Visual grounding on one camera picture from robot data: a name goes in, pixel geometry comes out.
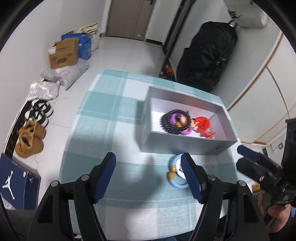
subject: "brown cardboard box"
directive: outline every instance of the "brown cardboard box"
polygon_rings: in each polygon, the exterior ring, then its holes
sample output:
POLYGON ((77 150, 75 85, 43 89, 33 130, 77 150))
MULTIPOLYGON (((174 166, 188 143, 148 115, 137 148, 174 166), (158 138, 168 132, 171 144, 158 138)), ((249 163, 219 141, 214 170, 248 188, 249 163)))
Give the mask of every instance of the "brown cardboard box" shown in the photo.
POLYGON ((48 54, 52 69, 76 64, 78 60, 78 38, 56 42, 48 50, 48 54))

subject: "purple ring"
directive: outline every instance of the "purple ring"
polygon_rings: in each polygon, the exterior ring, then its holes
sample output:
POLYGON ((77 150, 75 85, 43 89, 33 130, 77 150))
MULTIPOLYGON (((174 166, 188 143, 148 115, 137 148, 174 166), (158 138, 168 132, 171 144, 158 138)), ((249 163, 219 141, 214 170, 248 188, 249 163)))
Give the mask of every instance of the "purple ring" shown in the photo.
POLYGON ((191 132, 192 132, 192 129, 193 128, 189 128, 188 130, 185 130, 185 131, 181 131, 181 135, 189 135, 191 132))
POLYGON ((182 116, 182 114, 179 114, 179 113, 175 113, 175 114, 172 114, 172 116, 170 117, 170 122, 171 122, 171 124, 172 125, 176 125, 176 117, 181 117, 182 116))

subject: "human hand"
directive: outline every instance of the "human hand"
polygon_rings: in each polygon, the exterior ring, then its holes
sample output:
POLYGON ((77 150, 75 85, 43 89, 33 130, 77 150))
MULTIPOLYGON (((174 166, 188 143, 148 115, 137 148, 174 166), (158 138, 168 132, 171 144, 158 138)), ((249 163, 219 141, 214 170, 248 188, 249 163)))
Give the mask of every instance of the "human hand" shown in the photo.
MULTIPOLYGON (((258 200, 258 206, 259 206, 260 212, 263 214, 264 213, 263 205, 262 205, 263 194, 260 194, 257 200, 258 200)), ((288 219, 291 213, 291 205, 290 204, 287 204, 285 206, 272 205, 268 208, 267 213, 270 216, 275 218, 273 224, 270 227, 268 227, 268 232, 276 233, 280 231, 288 222, 288 219)))

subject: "checkered tablecloth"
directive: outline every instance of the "checkered tablecloth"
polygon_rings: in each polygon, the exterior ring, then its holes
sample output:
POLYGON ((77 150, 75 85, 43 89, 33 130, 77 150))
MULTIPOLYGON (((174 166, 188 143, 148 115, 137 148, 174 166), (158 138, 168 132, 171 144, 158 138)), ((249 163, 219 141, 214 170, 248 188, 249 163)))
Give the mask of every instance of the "checkered tablecloth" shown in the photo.
MULTIPOLYGON (((112 70, 97 74, 77 112, 59 180, 75 181, 100 164, 108 151, 115 153, 115 171, 105 197, 95 205, 108 240, 151 240, 185 233, 194 229, 202 209, 188 188, 179 190, 167 181, 173 155, 142 153, 138 147, 136 133, 149 86, 223 106, 215 95, 168 80, 112 70)), ((223 181, 247 180, 236 173, 236 146, 218 156, 192 157, 223 181)), ((79 233, 73 203, 70 210, 73 230, 79 233)))

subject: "gray box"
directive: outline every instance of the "gray box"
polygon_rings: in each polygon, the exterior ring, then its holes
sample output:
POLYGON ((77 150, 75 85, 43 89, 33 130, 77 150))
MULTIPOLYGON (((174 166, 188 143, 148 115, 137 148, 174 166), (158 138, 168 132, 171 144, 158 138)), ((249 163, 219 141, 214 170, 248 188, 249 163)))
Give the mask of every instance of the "gray box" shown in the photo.
POLYGON ((237 138, 226 115, 226 109, 220 105, 198 99, 193 96, 149 87, 143 115, 140 148, 142 152, 191 155, 218 155, 235 142, 237 138), (165 132, 160 125, 163 114, 181 109, 189 111, 193 118, 207 117, 210 131, 216 132, 215 139, 200 137, 192 131, 189 135, 173 135, 165 132))

